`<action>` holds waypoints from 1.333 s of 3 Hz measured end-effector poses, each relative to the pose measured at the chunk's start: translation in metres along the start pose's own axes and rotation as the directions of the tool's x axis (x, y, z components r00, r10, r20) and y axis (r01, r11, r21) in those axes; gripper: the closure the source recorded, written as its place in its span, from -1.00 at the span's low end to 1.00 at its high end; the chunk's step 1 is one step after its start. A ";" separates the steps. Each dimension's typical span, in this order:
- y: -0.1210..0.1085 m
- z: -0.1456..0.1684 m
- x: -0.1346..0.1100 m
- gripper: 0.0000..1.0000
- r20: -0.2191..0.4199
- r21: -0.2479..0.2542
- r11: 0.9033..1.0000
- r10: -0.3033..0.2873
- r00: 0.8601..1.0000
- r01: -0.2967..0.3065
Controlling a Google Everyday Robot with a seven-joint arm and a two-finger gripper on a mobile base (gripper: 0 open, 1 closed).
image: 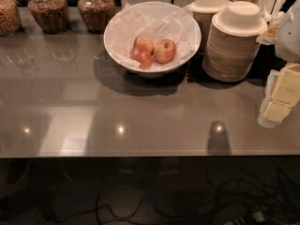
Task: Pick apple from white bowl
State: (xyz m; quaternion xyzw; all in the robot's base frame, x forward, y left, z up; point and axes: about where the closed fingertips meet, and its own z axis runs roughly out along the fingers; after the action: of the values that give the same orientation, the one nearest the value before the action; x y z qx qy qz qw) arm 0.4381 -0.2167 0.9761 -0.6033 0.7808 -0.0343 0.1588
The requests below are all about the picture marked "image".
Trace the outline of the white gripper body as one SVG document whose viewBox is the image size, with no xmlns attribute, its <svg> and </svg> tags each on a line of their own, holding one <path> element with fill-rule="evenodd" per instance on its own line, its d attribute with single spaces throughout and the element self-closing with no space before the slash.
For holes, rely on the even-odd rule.
<svg viewBox="0 0 300 225">
<path fill-rule="evenodd" d="M 275 48 L 277 57 L 287 62 L 300 62 L 300 0 L 280 18 Z"/>
</svg>

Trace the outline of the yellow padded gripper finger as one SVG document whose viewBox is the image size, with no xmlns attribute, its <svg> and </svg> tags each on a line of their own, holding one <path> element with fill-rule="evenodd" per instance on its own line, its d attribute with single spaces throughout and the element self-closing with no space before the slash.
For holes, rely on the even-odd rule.
<svg viewBox="0 0 300 225">
<path fill-rule="evenodd" d="M 300 101 L 300 64 L 287 63 L 280 71 L 271 70 L 258 116 L 258 124 L 275 128 Z"/>
</svg>

